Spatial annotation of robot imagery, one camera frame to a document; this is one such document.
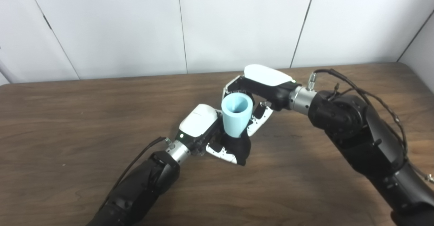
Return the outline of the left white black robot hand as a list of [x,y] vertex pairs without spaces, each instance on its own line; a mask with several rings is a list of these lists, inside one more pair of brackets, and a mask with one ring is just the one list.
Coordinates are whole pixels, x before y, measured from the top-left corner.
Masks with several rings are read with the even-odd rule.
[[204,155],[206,152],[232,164],[237,158],[220,144],[223,135],[223,119],[220,110],[206,104],[199,104],[180,123],[167,153],[182,164],[191,155]]

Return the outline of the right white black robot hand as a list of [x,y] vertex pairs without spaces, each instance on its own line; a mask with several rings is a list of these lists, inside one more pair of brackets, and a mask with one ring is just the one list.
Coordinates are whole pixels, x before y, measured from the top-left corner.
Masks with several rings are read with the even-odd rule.
[[248,136],[253,136],[274,111],[290,109],[290,94],[299,86],[292,77],[281,71],[251,64],[244,68],[243,75],[225,85],[222,98],[233,93],[243,93],[252,101],[254,109],[246,129]]

